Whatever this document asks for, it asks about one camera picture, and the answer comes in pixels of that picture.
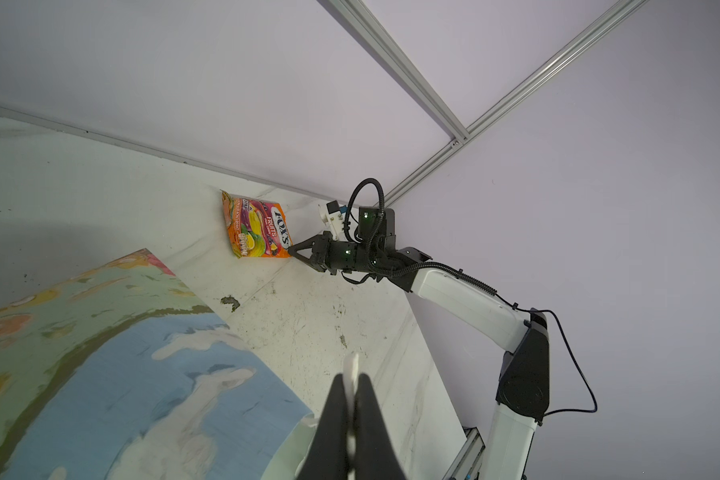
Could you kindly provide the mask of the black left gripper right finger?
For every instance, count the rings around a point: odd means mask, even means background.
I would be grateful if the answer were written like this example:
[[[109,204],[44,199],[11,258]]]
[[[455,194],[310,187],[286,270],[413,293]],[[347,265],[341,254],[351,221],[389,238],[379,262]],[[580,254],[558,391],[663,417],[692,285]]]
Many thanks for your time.
[[[358,376],[354,409],[354,471],[358,480],[405,480],[370,377]]]

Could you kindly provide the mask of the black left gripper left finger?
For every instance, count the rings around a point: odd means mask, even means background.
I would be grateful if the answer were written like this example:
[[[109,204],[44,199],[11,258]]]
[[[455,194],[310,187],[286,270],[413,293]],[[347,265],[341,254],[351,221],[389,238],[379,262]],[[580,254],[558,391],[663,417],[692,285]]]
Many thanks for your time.
[[[334,377],[298,480],[347,480],[351,417],[343,375]]]

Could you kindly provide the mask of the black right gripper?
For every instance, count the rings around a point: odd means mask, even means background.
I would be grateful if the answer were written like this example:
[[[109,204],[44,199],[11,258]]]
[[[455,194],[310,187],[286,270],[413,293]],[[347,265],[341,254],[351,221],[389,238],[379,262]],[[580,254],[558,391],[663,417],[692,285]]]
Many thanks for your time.
[[[309,250],[310,255],[301,254]],[[292,258],[321,273],[336,275],[339,272],[366,272],[366,253],[355,242],[334,240],[328,231],[313,235],[288,248]]]

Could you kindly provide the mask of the orange Fox's candy bag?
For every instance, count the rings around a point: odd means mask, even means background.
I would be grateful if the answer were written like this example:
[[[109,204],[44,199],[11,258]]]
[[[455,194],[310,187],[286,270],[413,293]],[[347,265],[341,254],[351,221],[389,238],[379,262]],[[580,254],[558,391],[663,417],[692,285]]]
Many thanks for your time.
[[[237,258],[288,258],[292,238],[279,203],[221,191],[222,213]]]

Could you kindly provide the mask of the floral paper gift bag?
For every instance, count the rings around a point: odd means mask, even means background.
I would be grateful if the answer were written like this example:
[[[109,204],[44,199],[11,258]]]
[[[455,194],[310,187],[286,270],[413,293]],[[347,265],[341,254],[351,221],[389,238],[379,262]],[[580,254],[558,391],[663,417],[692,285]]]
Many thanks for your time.
[[[0,479],[293,479],[316,427],[148,250],[0,308]]]

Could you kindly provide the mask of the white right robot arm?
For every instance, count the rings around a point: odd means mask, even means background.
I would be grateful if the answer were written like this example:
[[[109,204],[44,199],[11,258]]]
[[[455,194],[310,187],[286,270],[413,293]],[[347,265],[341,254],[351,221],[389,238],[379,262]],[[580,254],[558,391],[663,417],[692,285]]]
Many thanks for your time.
[[[504,352],[481,479],[522,479],[533,439],[549,407],[550,345],[539,310],[522,310],[461,270],[434,262],[418,249],[395,247],[394,213],[362,207],[355,229],[350,214],[330,208],[327,230],[289,247],[312,269],[332,275],[362,273],[439,305]],[[359,357],[345,357],[334,377],[300,479],[402,479],[370,377]]]

